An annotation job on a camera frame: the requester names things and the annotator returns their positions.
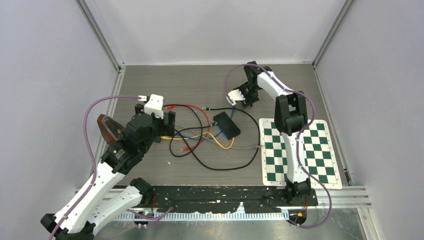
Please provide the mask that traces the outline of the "black switch with blue ports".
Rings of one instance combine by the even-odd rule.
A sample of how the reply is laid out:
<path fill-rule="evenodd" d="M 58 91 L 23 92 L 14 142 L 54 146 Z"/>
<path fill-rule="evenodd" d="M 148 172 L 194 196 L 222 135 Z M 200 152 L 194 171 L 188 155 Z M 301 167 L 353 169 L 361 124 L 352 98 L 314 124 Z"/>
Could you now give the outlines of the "black switch with blue ports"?
<path fill-rule="evenodd" d="M 224 111 L 215 115 L 213 117 L 213 121 L 216 123 L 216 125 L 219 127 L 219 129 L 222 131 L 222 133 L 226 136 L 228 140 L 232 140 L 233 138 L 241 134 L 241 130 Z"/>

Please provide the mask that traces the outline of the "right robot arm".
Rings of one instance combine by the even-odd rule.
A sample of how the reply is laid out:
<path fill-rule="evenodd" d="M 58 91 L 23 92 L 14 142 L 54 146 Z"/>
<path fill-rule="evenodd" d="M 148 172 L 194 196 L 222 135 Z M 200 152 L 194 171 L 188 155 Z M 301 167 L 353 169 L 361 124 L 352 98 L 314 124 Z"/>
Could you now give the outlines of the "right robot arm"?
<path fill-rule="evenodd" d="M 266 91 L 275 102 L 274 124 L 283 137 L 287 173 L 284 197 L 291 205 L 299 205 L 312 190 L 305 168 L 304 130 L 308 125 L 307 100 L 303 92 L 295 91 L 280 82 L 268 66 L 255 61 L 243 65 L 247 82 L 236 88 L 243 107 L 259 101 L 259 91 Z"/>

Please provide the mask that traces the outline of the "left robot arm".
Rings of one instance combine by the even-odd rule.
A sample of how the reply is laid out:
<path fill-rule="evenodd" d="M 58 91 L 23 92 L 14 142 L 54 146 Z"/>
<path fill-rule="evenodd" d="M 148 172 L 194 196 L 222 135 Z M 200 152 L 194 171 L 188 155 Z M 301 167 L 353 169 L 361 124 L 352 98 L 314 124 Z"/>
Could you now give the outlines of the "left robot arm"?
<path fill-rule="evenodd" d="M 162 107 L 137 104 L 135 115 L 109 144 L 91 178 L 57 213 L 47 213 L 41 225 L 57 240 L 92 240 L 119 214 L 153 202 L 153 187 L 141 177 L 133 179 L 117 196 L 101 200 L 133 167 L 140 163 L 154 142 L 175 132 L 176 113 Z"/>

